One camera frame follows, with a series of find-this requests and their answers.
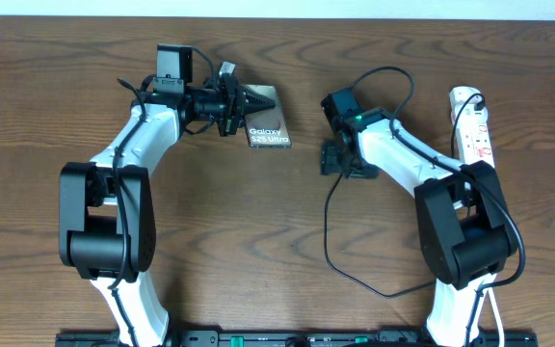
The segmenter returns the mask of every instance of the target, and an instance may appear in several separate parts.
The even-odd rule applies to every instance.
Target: black cable
[[[201,129],[195,131],[192,131],[190,129],[188,129],[187,127],[183,128],[183,131],[185,131],[186,133],[190,134],[190,135],[198,135],[198,134],[202,134],[203,132],[207,131],[211,126],[213,126],[213,124],[215,124],[216,122],[216,118],[209,115],[209,122],[207,124],[205,124]]]
[[[470,331],[472,330],[472,325],[474,324],[474,316],[477,314],[477,307],[479,306],[479,301],[482,297],[483,290],[481,289],[481,286],[479,286],[479,289],[475,290],[474,305],[472,306],[472,310],[470,311],[468,324],[466,324],[466,336],[463,340],[463,347],[467,347],[470,345]]]
[[[140,92],[146,92],[146,89],[149,88],[149,85],[151,84],[151,82],[153,82],[153,79],[156,77],[157,75],[154,74],[150,74],[147,77],[145,77],[145,79],[143,80],[143,83],[141,83],[141,88],[139,89]]]
[[[462,108],[460,109],[460,111],[458,112],[458,115],[455,117],[455,121],[453,122],[453,130],[451,130],[451,158],[455,158],[455,147],[454,147],[454,143],[455,143],[455,132],[458,129],[458,121],[460,120],[460,116],[462,115],[462,111],[463,109],[466,107],[466,105],[468,104],[468,102],[470,102],[470,100],[472,100],[474,97],[476,96],[480,96],[481,97],[481,101],[477,102],[477,105],[475,106],[475,111],[480,111],[477,110],[478,107],[481,107],[481,109],[483,109],[483,107],[485,107],[486,105],[486,98],[481,94],[481,93],[474,93],[473,95],[471,95],[466,102],[462,105]]]
[[[472,203],[470,193],[470,191],[464,191],[464,194],[466,195],[466,218],[470,217],[470,204]]]
[[[378,295],[378,296],[381,296],[381,297],[383,297],[383,298],[387,298],[387,299],[397,298],[397,297],[400,297],[400,296],[402,296],[402,295],[411,293],[411,292],[413,292],[413,291],[416,291],[416,290],[419,290],[419,289],[422,289],[422,288],[425,288],[425,287],[428,287],[428,286],[434,284],[436,281],[435,281],[435,280],[432,280],[432,281],[429,281],[429,282],[426,282],[426,283],[423,283],[423,284],[419,284],[419,285],[416,285],[416,286],[411,287],[411,288],[408,288],[408,289],[404,289],[404,290],[399,291],[399,292],[397,292],[397,293],[393,293],[393,294],[384,294],[384,293],[381,293],[380,291],[378,291],[378,290],[372,288],[372,287],[369,286],[367,283],[365,283],[365,282],[363,282],[363,281],[361,281],[361,280],[359,280],[359,279],[356,279],[356,278],[352,277],[351,275],[348,275],[348,274],[344,273],[343,271],[341,271],[341,270],[339,270],[338,268],[336,268],[335,265],[333,265],[333,263],[332,263],[331,260],[329,259],[329,248],[327,247],[328,238],[329,238],[329,237],[328,237],[328,236],[329,236],[329,232],[328,232],[328,229],[329,229],[329,228],[327,227],[328,219],[329,219],[329,202],[330,202],[330,200],[331,200],[331,196],[333,195],[333,192],[335,191],[335,188],[337,188],[337,185],[338,185],[339,182],[342,180],[342,177],[343,177],[343,176],[344,176],[344,174],[341,173],[340,176],[337,178],[337,180],[335,181],[335,183],[334,183],[333,186],[331,187],[331,190],[329,191],[329,195],[327,196],[327,201],[325,202],[325,260],[326,260],[327,263],[329,264],[329,267],[331,267],[331,269],[332,269],[333,271],[335,271],[336,273],[340,274],[341,276],[343,276],[343,277],[345,277],[345,278],[347,278],[347,279],[349,279],[349,280],[352,280],[353,282],[355,282],[355,283],[357,283],[357,284],[363,286],[365,289],[371,291],[372,293],[374,293],[374,294],[376,294],[376,295]]]
[[[207,64],[209,65],[209,69],[211,70],[211,77],[202,85],[203,88],[207,88],[209,86],[215,87],[215,85],[218,84],[218,76],[216,76],[215,74],[215,70],[213,68],[213,62],[211,62],[211,59],[209,59],[206,55],[204,55],[204,53],[202,53],[198,48],[196,47],[192,47],[192,50],[197,52],[200,57],[202,57],[202,59],[205,60],[205,62],[207,62]]]
[[[117,304],[117,309],[119,310],[119,314],[127,327],[127,332],[130,334],[130,339],[132,340],[132,347],[138,347],[139,341],[136,339],[136,333],[134,333],[134,327],[132,327],[132,322],[130,322],[130,318],[125,313],[125,309],[123,309],[123,304],[121,303],[121,298],[119,297],[119,290],[113,289],[111,291],[111,295],[115,298],[115,304]]]
[[[410,93],[409,93],[409,95],[406,96],[406,99],[404,100],[404,102],[402,102],[402,104],[398,108],[396,108],[395,111],[393,111],[393,113],[395,115],[399,115],[400,112],[402,112],[402,109],[404,109],[406,107],[406,105],[409,104],[410,99],[414,95],[414,79],[404,69],[401,69],[399,67],[376,67],[376,68],[371,69],[371,70],[363,73],[362,75],[360,75],[358,77],[358,79],[356,79],[355,82],[353,82],[353,85],[349,87],[349,90],[351,91],[357,85],[357,83],[361,82],[365,77],[367,77],[367,76],[369,76],[373,73],[376,73],[376,72],[387,71],[387,70],[398,71],[398,72],[404,74],[405,76],[407,76],[410,80]]]
[[[123,140],[115,147],[115,156],[113,157],[113,184],[115,186],[115,196],[117,197],[117,206],[119,208],[119,216],[121,219],[121,234],[123,236],[123,250],[121,255],[121,266],[119,267],[119,273],[115,281],[109,285],[109,289],[114,290],[117,288],[123,276],[125,275],[125,269],[127,267],[127,261],[129,257],[129,246],[128,246],[128,225],[127,225],[127,214],[125,213],[125,204],[123,202],[123,194],[121,193],[121,182],[119,179],[119,158],[125,150],[125,145],[132,138],[134,133],[143,125],[146,119],[146,109],[145,103],[143,102],[139,91],[136,90],[128,81],[118,78],[117,81],[125,88],[129,89],[136,96],[139,105],[141,106],[141,116],[139,120],[134,124],[134,127],[125,135]]]

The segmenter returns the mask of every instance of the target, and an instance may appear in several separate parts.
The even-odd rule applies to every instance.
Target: white power strip
[[[456,115],[474,93],[480,92],[476,88],[466,86],[456,87],[449,93],[452,123],[455,123]],[[488,132],[488,108],[484,107],[481,111],[475,111],[474,106],[479,101],[481,101],[481,97],[475,96],[463,108],[456,129],[458,152],[460,160],[465,164],[484,160],[494,167]]]

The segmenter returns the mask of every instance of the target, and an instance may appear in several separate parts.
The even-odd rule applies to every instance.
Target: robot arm
[[[221,136],[235,135],[246,115],[276,106],[270,97],[239,85],[231,63],[224,63],[219,75],[212,73],[204,86],[187,86],[192,82],[192,51],[197,50],[158,45],[157,74],[148,79],[153,91],[136,91],[130,120],[115,140],[89,163],[67,163],[60,177],[62,262],[102,293],[119,325],[119,341],[131,346],[162,345],[169,325],[148,271],[156,240],[149,178],[160,159],[191,121],[216,123]],[[120,157],[113,168],[116,148]],[[122,200],[115,194],[116,178]],[[89,213],[89,206],[102,204],[124,206],[127,252],[121,213]],[[117,277],[124,280],[112,290]]]
[[[504,204],[493,169],[488,111],[485,107],[477,110],[476,104],[481,101],[477,93],[480,94],[470,87],[457,87],[450,93],[453,122],[463,108],[457,126],[461,160],[428,147],[398,120],[393,121],[393,127],[403,141],[438,163],[485,184]],[[386,110],[363,110],[351,89],[329,94],[321,106],[338,139],[324,145],[323,174],[374,178],[377,170],[382,170],[415,198],[421,250],[437,277],[434,308],[426,327],[437,344],[462,346],[476,290],[481,284],[493,282],[506,258],[516,251],[515,237],[507,232],[506,221],[498,218],[487,198],[471,191],[468,183],[393,136],[392,115]],[[476,213],[460,220],[455,210],[471,205],[476,206]],[[478,301],[475,322],[482,304]],[[468,340],[478,335],[475,325]]]

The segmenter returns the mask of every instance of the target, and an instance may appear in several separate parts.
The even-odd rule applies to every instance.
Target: wooden surface
[[[384,300],[323,258],[319,175],[331,138],[319,103],[380,65],[409,70],[417,92],[402,119],[448,152],[447,94],[486,95],[505,198],[528,263],[497,290],[507,328],[555,346],[555,23],[0,17],[0,346],[52,345],[62,330],[110,330],[97,291],[58,256],[58,177],[87,161],[129,117],[135,84],[155,70],[158,42],[195,45],[239,65],[244,83],[276,85],[290,150],[252,150],[243,132],[185,136],[151,181],[158,246],[151,271],[177,322],[227,330],[374,330],[421,325],[429,288]],[[196,81],[207,74],[195,57]],[[360,85],[367,107],[407,91],[388,73]],[[412,198],[386,175],[347,181],[331,203],[337,266],[392,292],[432,276],[419,251]],[[508,276],[515,268],[509,261]],[[483,325],[493,327],[487,315]]]

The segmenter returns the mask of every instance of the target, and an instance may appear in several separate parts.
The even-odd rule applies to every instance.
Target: green led light
[[[231,337],[230,338],[230,347],[244,347],[243,337]]]

